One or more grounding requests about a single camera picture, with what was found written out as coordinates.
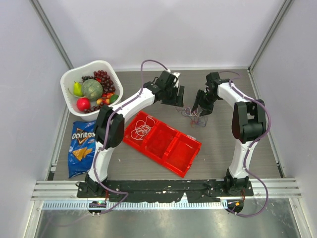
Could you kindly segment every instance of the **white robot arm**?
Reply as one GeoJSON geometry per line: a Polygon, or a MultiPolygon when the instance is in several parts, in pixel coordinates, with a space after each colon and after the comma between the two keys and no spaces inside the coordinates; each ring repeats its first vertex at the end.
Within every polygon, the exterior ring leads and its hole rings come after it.
{"type": "MultiPolygon", "coordinates": [[[[109,130],[109,136],[106,142],[106,149],[101,151],[96,160],[96,172],[99,180],[105,182],[107,179],[107,170],[111,155],[117,145],[122,141],[124,134],[124,123],[128,121],[134,114],[143,108],[152,105],[157,101],[163,104],[183,107],[183,93],[184,86],[179,86],[179,73],[170,73],[163,71],[161,76],[154,82],[144,84],[142,93],[140,91],[135,95],[125,100],[124,102],[113,106],[113,108],[103,106],[99,112],[95,134],[96,134],[96,148],[102,147],[105,140],[106,122],[109,115],[118,108],[121,108],[131,98],[139,97],[132,103],[117,112],[112,120],[109,130]]],[[[203,110],[201,116],[212,113],[213,103],[216,100],[224,99],[234,109],[232,120],[232,133],[236,138],[235,151],[232,163],[227,170],[225,177],[225,189],[227,191],[240,191],[246,188],[249,177],[244,170],[244,160],[249,145],[263,134],[265,127],[265,112],[262,111],[257,104],[254,104],[238,93],[232,90],[233,83],[229,80],[220,79],[218,72],[210,73],[206,76],[207,88],[205,91],[199,90],[197,92],[195,104],[192,111],[200,106],[203,110]],[[253,119],[248,119],[248,114],[254,116],[253,119]]],[[[248,154],[245,162],[245,167],[248,169],[251,161],[251,156],[256,143],[248,154]]],[[[97,183],[98,179],[95,176],[93,168],[90,169],[86,175],[85,183],[93,191],[96,196],[100,195],[104,190],[97,183]]]]}

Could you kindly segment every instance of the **white wall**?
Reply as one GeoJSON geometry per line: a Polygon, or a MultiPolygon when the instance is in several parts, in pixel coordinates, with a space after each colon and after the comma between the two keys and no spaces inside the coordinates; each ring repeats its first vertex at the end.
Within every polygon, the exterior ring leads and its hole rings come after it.
{"type": "Polygon", "coordinates": [[[67,68],[29,1],[1,1],[0,22],[0,237],[20,238],[52,156],[67,68]]]}
{"type": "Polygon", "coordinates": [[[316,230],[317,1],[296,0],[255,68],[282,165],[295,177],[316,230]]]}
{"type": "Polygon", "coordinates": [[[40,0],[74,66],[249,66],[283,0],[40,0]]]}

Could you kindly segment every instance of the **blue chip bag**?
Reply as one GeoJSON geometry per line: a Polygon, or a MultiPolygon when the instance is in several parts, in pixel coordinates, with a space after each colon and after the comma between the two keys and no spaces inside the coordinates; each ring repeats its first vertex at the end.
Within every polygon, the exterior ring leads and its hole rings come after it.
{"type": "Polygon", "coordinates": [[[68,151],[68,177],[86,173],[93,163],[95,154],[96,121],[75,121],[68,151]]]}

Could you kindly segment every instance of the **pear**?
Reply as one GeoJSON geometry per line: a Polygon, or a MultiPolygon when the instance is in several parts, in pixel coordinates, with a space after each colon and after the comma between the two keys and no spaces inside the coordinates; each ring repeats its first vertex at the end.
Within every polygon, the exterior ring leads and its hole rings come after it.
{"type": "Polygon", "coordinates": [[[82,92],[82,87],[83,87],[83,85],[81,85],[80,83],[75,82],[75,84],[74,84],[74,95],[76,95],[77,97],[83,97],[84,94],[82,92]]]}

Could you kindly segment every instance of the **red plastic tray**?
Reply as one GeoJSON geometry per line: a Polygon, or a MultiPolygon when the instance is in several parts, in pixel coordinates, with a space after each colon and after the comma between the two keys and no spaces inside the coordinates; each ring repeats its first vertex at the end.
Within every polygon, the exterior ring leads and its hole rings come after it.
{"type": "Polygon", "coordinates": [[[190,169],[202,145],[193,137],[170,127],[142,111],[126,127],[123,141],[157,163],[169,168],[182,178],[185,177],[187,171],[190,169]],[[147,120],[147,124],[152,129],[143,137],[143,140],[132,138],[131,132],[135,129],[137,121],[146,121],[147,116],[155,121],[154,123],[150,119],[147,120]]]}

